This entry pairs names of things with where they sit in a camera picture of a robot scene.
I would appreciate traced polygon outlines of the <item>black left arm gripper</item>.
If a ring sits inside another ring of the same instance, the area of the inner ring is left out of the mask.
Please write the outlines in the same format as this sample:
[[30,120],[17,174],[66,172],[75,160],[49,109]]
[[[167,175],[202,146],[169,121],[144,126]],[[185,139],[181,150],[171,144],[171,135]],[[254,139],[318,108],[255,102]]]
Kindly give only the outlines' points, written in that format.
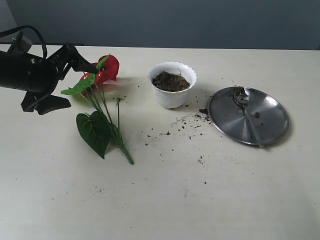
[[22,110],[45,115],[71,107],[68,99],[52,95],[58,81],[63,80],[71,68],[75,72],[99,72],[71,44],[64,44],[48,58],[27,52],[12,54],[1,51],[0,86],[25,91],[20,104]]

